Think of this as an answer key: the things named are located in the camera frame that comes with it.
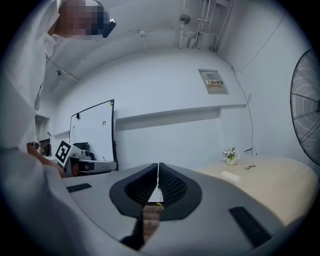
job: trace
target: eyeglasses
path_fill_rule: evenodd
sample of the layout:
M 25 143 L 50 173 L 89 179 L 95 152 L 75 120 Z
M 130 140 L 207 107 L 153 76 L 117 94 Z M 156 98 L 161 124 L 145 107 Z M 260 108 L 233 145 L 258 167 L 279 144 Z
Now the eyeglasses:
M 248 167 L 245 167 L 244 169 L 248 171 L 251 167 L 256 167 L 256 166 L 253 164 L 253 165 L 249 165 Z

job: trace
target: whiteboard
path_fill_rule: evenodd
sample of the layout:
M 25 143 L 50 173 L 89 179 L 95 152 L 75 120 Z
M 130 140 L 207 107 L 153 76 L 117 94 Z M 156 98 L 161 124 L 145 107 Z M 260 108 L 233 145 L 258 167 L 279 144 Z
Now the whiteboard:
M 70 143 L 86 143 L 96 161 L 115 161 L 114 159 L 114 104 L 109 100 L 90 107 L 71 117 Z

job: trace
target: brown wooden surface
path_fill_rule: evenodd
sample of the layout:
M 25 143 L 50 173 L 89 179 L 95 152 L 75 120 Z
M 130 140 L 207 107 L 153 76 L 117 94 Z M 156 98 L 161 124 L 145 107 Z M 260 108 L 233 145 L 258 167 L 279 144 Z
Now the brown wooden surface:
M 155 233 L 160 222 L 160 213 L 163 209 L 160 205 L 146 205 L 143 209 L 143 237 L 147 242 Z

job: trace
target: electrical box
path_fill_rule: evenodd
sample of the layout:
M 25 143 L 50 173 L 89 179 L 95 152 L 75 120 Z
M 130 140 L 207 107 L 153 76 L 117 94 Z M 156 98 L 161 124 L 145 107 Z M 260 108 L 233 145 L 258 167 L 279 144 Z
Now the electrical box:
M 226 85 L 217 70 L 198 70 L 208 94 L 228 94 Z

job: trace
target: fan grille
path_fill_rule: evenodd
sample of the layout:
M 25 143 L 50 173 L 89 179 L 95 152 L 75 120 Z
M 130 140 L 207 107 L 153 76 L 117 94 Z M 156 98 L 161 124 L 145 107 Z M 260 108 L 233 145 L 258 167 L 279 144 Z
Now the fan grille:
M 291 83 L 290 105 L 295 134 L 306 155 L 320 165 L 320 66 L 315 52 L 298 61 Z

